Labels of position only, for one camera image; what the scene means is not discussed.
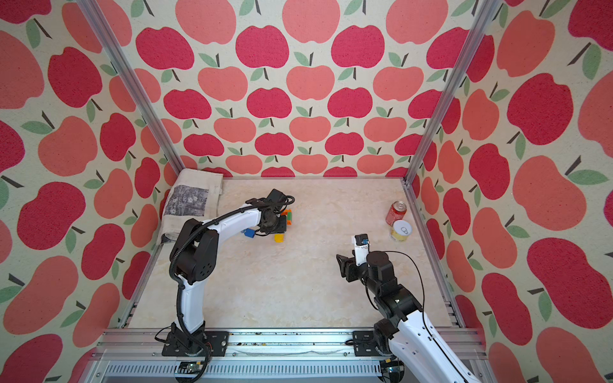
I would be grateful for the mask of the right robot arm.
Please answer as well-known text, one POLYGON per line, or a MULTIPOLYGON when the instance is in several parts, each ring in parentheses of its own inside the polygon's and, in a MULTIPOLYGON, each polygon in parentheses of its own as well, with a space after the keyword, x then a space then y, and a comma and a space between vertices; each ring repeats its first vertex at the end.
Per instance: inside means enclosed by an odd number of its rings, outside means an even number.
POLYGON ((397 281, 386 252, 337 255, 341 276, 361 281, 383 319, 374 325, 380 354, 393 355, 420 382, 478 382, 427 318, 424 303, 397 281))

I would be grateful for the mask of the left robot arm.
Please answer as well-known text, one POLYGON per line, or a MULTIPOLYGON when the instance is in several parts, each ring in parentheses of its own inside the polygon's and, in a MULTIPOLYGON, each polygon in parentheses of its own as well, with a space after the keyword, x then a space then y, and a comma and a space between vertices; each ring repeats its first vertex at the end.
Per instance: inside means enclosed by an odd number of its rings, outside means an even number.
POLYGON ((247 229, 256 236, 281 235, 287 231, 285 215, 295 197, 274 189, 264 198, 254 198, 231 212, 211 220, 188 220, 169 256, 169 276, 177 283, 176 320, 162 341, 165 357, 222 355, 208 340, 204 320, 204 293, 216 268, 220 245, 247 229))

